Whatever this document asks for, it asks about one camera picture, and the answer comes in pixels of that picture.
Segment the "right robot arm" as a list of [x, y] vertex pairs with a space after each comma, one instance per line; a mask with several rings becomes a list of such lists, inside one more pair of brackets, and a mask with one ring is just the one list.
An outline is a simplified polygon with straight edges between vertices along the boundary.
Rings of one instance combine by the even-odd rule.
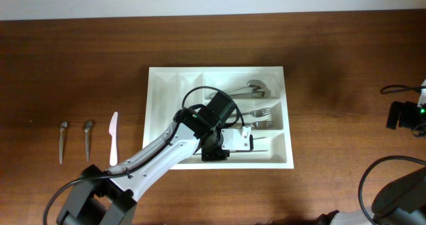
[[[393, 102], [387, 128], [409, 128], [416, 137], [425, 136], [425, 105]], [[363, 202], [363, 185], [369, 173], [379, 164], [404, 160], [422, 167], [384, 186], [367, 208]], [[314, 224], [425, 224], [425, 161], [410, 156], [393, 155], [373, 162], [363, 173], [357, 189], [360, 210], [344, 213], [338, 210], [320, 215]]]

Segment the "small steel teaspoon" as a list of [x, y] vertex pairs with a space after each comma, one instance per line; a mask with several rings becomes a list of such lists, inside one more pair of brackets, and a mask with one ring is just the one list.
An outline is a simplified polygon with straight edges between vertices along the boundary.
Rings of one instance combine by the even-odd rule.
[[65, 120], [60, 123], [59, 126], [59, 164], [63, 163], [63, 157], [64, 157], [64, 148], [65, 148], [65, 137], [64, 137], [64, 131], [68, 127], [68, 122]]
[[88, 162], [90, 159], [90, 153], [91, 153], [91, 129], [94, 126], [93, 120], [88, 120], [83, 127], [84, 133], [85, 133], [85, 156], [86, 161]]

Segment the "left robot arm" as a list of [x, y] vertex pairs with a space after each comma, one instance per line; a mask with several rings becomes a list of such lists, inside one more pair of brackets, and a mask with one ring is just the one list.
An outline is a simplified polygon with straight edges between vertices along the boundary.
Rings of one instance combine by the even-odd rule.
[[252, 128], [232, 98], [217, 90], [207, 105], [182, 107], [167, 129], [127, 161], [105, 171], [91, 165], [70, 188], [57, 224], [131, 224], [142, 195], [174, 165], [201, 152], [204, 162], [228, 159], [231, 151], [253, 149]]

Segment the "white plastic knife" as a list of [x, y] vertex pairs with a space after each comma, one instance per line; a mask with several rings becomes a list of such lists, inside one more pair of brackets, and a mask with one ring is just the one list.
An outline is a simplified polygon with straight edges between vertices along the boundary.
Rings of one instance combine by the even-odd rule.
[[118, 123], [118, 112], [114, 112], [110, 120], [108, 132], [111, 136], [109, 164], [115, 166], [118, 163], [118, 150], [116, 143], [116, 132]]

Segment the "steel tablespoon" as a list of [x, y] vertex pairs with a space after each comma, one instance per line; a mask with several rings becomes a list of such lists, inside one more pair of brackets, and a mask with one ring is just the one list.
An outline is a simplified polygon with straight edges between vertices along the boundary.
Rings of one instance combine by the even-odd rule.
[[271, 91], [268, 88], [254, 89], [245, 93], [229, 94], [231, 98], [235, 99], [266, 99], [271, 95]]
[[256, 80], [256, 79], [252, 79], [252, 80], [249, 80], [245, 85], [243, 85], [241, 87], [226, 89], [226, 90], [223, 90], [223, 92], [226, 93], [229, 96], [229, 94], [245, 93], [245, 92], [249, 92], [249, 91], [254, 90], [254, 89], [263, 89], [263, 88], [267, 88], [265, 82], [260, 81], [260, 80]]

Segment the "steel fork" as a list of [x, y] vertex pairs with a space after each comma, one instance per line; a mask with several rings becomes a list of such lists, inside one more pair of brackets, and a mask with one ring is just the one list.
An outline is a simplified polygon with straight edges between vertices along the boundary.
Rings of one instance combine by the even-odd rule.
[[276, 127], [275, 122], [271, 120], [255, 121], [255, 122], [247, 123], [246, 125], [256, 130], [270, 130], [270, 129], [275, 129]]
[[263, 116], [272, 114], [272, 111], [273, 111], [272, 107], [266, 107], [266, 108], [262, 108], [262, 109], [256, 109], [256, 110], [253, 110], [253, 111], [249, 111], [249, 112], [241, 112], [240, 114], [242, 116], [248, 115], [248, 116], [258, 118], [258, 117], [263, 117]]

